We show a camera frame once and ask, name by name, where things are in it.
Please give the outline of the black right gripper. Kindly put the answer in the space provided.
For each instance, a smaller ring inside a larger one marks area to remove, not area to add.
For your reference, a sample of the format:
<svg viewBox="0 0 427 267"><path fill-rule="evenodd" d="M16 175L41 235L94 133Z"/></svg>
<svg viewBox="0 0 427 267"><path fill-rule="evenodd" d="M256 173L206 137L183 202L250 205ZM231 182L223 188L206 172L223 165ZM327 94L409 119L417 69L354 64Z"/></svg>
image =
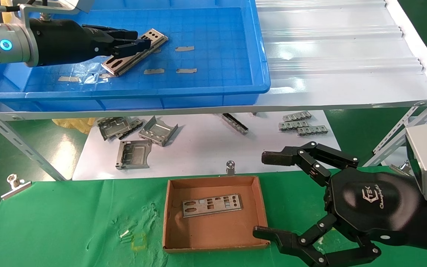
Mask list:
<svg viewBox="0 0 427 267"><path fill-rule="evenodd" d="M302 235L254 227L253 236L276 243L279 253L298 257L309 267L352 267L371 263L381 255L371 241L427 250L427 200L413 177L359 171L358 158L317 142L264 151L261 161L296 165L319 186L327 186L326 209L332 214ZM332 176L321 163L342 170ZM314 243L333 227L358 247L326 254L318 251Z"/></svg>

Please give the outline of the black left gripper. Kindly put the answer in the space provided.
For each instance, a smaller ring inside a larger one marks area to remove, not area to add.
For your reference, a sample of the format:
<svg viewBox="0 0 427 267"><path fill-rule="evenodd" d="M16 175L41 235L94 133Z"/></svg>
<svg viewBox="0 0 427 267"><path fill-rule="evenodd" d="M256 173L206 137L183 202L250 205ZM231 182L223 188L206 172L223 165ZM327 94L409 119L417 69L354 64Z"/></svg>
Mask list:
<svg viewBox="0 0 427 267"><path fill-rule="evenodd" d="M134 56L151 46L151 39L137 39L138 32L96 25L79 25L73 20L30 19L37 45L34 66L85 62L97 56L115 59Z"/></svg>

